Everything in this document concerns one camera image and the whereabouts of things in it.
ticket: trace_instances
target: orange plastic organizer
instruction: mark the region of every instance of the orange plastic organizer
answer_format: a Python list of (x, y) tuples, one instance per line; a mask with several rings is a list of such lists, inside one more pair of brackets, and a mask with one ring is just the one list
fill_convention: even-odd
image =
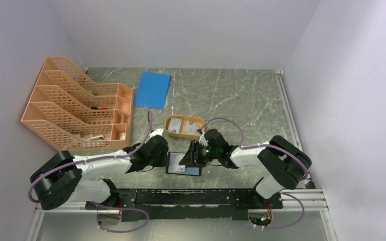
[[(68, 60), (48, 57), (43, 69), (53, 58)], [(93, 82), (81, 73), (84, 82)], [(128, 146), (131, 140), (132, 89), (121, 83), (108, 84), (113, 86), (111, 88), (107, 84), (93, 84), (85, 88), (65, 72), (43, 70), (22, 123), (58, 151), (118, 150)], [(97, 86), (104, 91), (97, 91)], [(81, 138), (89, 134), (105, 139), (88, 141)]]

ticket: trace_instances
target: black cable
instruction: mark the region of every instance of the black cable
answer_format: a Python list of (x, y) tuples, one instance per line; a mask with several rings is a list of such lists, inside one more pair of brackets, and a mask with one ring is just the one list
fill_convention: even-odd
[(137, 172), (149, 172), (149, 171), (153, 170), (153, 168), (154, 168), (154, 167), (150, 168), (150, 169), (147, 170), (147, 171), (137, 171)]
[(209, 161), (208, 161), (208, 164), (213, 166), (213, 167), (222, 167), (223, 165), (212, 165)]

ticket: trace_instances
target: marble table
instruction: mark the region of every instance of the marble table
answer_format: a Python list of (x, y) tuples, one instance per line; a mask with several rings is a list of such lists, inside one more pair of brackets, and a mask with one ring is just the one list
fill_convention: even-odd
[[(92, 67), (87, 74), (98, 83), (120, 82), (136, 92), (143, 71), (171, 75), (164, 109), (152, 109), (154, 129), (163, 128), (171, 114), (200, 116), (205, 120), (222, 116), (241, 126), (244, 145), (266, 142), (274, 135), (293, 142), (273, 71)], [(134, 107), (131, 144), (141, 142), (146, 135), (148, 109)], [(217, 128), (229, 144), (237, 145), (240, 141), (239, 131), (229, 122), (216, 120), (208, 128)], [(166, 139), (171, 152), (186, 152), (189, 147), (190, 139), (168, 136)], [(154, 168), (145, 173), (114, 173), (106, 178), (111, 178), (118, 188), (252, 188), (267, 175), (263, 166), (239, 169), (206, 166), (201, 177), (165, 174), (165, 168)]]

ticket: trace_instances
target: gray marble surface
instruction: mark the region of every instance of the gray marble surface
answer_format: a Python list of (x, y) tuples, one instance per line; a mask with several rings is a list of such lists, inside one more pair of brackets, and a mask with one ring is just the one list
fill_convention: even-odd
[[(143, 71), (171, 75), (164, 109), (152, 109), (153, 128), (163, 128), (171, 114), (200, 116), (208, 120), (227, 117), (238, 123), (245, 134), (244, 145), (266, 142), (281, 135), (293, 142), (282, 97), (273, 71), (240, 69), (178, 68), (90, 68), (88, 76), (98, 83), (124, 83), (137, 91)], [(131, 144), (141, 142), (148, 129), (149, 108), (134, 107)], [(229, 122), (216, 120), (217, 128), (237, 145), (239, 131)], [(190, 139), (165, 136), (172, 152), (186, 152)], [(201, 177), (165, 174), (165, 168), (150, 172), (119, 174), (111, 178), (118, 188), (251, 188), (269, 175), (263, 166), (239, 169), (206, 166)]]

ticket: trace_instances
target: blue sheet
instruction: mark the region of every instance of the blue sheet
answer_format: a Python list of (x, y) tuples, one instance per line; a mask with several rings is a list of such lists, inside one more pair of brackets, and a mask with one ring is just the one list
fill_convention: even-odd
[(134, 105), (163, 109), (171, 75), (143, 72)]

